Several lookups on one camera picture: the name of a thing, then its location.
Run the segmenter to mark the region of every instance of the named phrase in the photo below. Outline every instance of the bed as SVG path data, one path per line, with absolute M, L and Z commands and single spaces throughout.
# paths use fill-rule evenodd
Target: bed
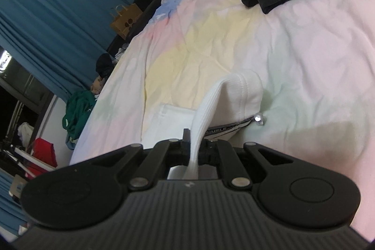
M 180 138 L 218 80 L 262 84 L 265 124 L 246 141 L 338 171 L 361 191 L 352 226 L 375 238 L 375 0 L 163 0 L 106 83 L 71 163 L 130 143 Z

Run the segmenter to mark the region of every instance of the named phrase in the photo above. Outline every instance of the round pad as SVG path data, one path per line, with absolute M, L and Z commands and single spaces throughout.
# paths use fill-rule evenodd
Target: round pad
M 333 186 L 319 178 L 301 178 L 290 186 L 290 191 L 297 199 L 305 202 L 323 202 L 333 195 Z
M 25 186 L 21 203 L 37 224 L 60 230 L 92 226 L 119 207 L 122 190 L 110 168 L 68 167 Z
M 267 212 L 287 224 L 323 229 L 350 222 L 360 193 L 344 175 L 292 163 L 269 171 L 259 186 L 258 199 Z

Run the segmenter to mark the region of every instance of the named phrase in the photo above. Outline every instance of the metal rivet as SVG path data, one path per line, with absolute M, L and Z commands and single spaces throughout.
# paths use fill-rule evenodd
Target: metal rivet
M 256 122 L 257 125 L 263 125 L 264 120 L 263 120 L 263 114 L 258 112 L 254 115 L 254 121 Z
M 247 187 L 250 183 L 250 180 L 245 177 L 236 177 L 232 180 L 232 185 L 239 188 Z
M 130 185 L 135 188 L 142 188 L 147 186 L 149 184 L 149 181 L 144 177 L 136 177 L 130 180 Z

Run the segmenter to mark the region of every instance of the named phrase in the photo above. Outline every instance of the white wall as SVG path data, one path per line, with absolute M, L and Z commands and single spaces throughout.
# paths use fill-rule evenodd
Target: white wall
M 65 112 L 65 102 L 54 96 L 37 134 L 37 138 L 53 144 L 58 168 L 69 165 L 73 154 L 65 144 L 67 132 L 62 126 Z

